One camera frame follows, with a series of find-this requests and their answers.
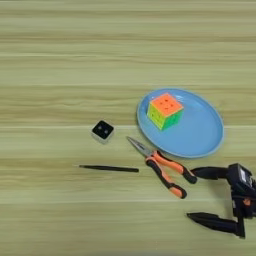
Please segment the rubik's cube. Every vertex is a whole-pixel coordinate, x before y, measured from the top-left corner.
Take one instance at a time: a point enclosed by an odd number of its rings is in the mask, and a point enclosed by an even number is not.
[[[182,116],[183,106],[169,93],[150,101],[147,116],[160,129],[177,124]]]

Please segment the small black object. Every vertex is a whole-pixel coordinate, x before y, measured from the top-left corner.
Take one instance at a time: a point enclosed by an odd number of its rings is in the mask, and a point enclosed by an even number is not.
[[[139,172],[138,168],[104,166],[104,165],[78,165],[80,168],[103,170],[103,171],[118,171],[118,172]]]
[[[192,173],[204,179],[228,181],[233,200],[233,215],[237,222],[209,213],[188,213],[187,216],[210,229],[245,238],[244,218],[256,217],[256,181],[251,177],[252,173],[240,164],[232,164],[228,168],[200,167],[192,170]]]
[[[114,127],[105,121],[101,120],[92,129],[92,136],[102,144],[106,144],[112,137]]]

